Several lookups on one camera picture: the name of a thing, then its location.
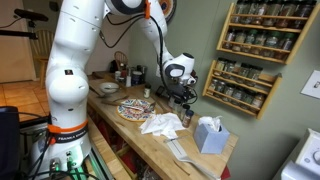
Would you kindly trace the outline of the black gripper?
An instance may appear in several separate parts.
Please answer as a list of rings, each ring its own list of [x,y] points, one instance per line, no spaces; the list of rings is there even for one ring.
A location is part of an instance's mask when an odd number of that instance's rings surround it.
[[[168,88],[169,94],[182,103],[193,104],[198,99],[198,95],[192,87],[181,84],[170,84]]]

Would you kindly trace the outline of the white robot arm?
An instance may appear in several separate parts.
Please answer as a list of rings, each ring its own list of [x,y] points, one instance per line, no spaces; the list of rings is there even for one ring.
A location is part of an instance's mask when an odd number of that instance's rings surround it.
[[[46,70],[49,123],[46,135],[33,144],[32,173],[77,168],[91,150],[87,74],[109,15],[138,21],[156,51],[159,75],[176,78],[181,90],[196,82],[195,58],[188,53],[175,57],[166,47],[167,21],[159,0],[62,0]]]

